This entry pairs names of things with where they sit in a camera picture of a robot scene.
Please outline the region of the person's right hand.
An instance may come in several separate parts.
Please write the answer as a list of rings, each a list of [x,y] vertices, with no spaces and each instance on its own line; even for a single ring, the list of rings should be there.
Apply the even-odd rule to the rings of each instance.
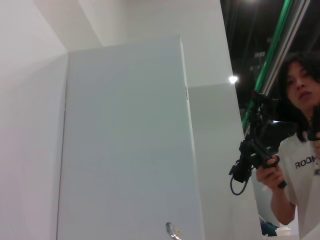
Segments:
[[[257,181],[267,186],[272,191],[280,190],[281,188],[279,185],[285,180],[285,176],[279,164],[269,168],[260,166],[255,174]]]

